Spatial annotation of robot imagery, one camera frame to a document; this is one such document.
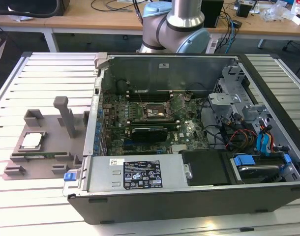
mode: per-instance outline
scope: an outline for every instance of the warning label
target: warning label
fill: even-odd
[[[124,162],[124,188],[162,188],[159,161]]]

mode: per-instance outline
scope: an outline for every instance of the wooden desk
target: wooden desk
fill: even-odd
[[[237,38],[270,39],[270,40],[300,40],[300,26],[290,20],[283,22],[264,22],[258,14],[249,14],[247,18],[237,17],[236,12],[227,8],[232,0],[226,0],[224,7],[233,19],[241,21],[242,27]],[[7,16],[0,16],[0,26],[5,31],[42,32],[45,35],[51,52],[58,52],[55,33],[93,33],[93,34],[132,34],[142,35],[142,25],[134,12],[100,12],[90,6],[91,0],[70,0],[70,6],[62,17],[49,19],[33,19],[24,22],[15,22]],[[113,7],[123,7],[125,3],[113,2]],[[96,8],[107,9],[101,0],[94,4]],[[212,46],[227,31],[227,24],[219,20],[215,29],[209,29],[211,40],[207,48],[213,53]]]

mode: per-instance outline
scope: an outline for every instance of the barcode sticker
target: barcode sticker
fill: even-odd
[[[125,159],[110,159],[110,166],[122,166]]]

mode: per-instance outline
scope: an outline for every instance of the white paper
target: white paper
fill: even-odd
[[[112,158],[110,159],[110,166],[122,166],[124,165],[124,158]]]

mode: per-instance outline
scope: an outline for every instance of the connector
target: connector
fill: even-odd
[[[229,119],[227,119],[225,117],[221,117],[220,119],[221,119],[222,123],[224,123],[226,125],[230,125],[232,123]]]
[[[239,113],[234,113],[233,117],[238,121],[244,120],[244,117],[242,117]]]

